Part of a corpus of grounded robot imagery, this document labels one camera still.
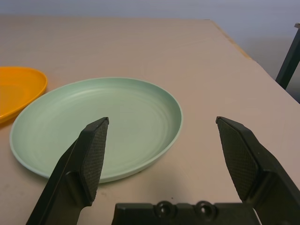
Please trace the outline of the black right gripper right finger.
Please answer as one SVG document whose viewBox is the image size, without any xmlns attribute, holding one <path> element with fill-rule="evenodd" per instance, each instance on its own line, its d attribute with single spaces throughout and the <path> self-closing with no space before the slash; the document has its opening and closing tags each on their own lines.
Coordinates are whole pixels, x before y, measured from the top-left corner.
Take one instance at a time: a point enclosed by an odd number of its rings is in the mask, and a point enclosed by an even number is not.
<svg viewBox="0 0 300 225">
<path fill-rule="evenodd" d="M 225 163 L 239 198 L 263 225 L 298 225 L 300 191 L 279 161 L 243 124 L 217 117 Z"/>
</svg>

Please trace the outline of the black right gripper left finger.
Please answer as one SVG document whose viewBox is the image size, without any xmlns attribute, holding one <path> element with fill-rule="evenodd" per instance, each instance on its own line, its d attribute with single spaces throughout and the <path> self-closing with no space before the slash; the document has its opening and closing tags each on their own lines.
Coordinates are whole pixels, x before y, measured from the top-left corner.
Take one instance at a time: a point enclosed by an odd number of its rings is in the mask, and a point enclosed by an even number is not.
<svg viewBox="0 0 300 225">
<path fill-rule="evenodd" d="M 29 225 L 75 225 L 95 201 L 104 162 L 109 119 L 88 124 L 58 160 Z"/>
</svg>

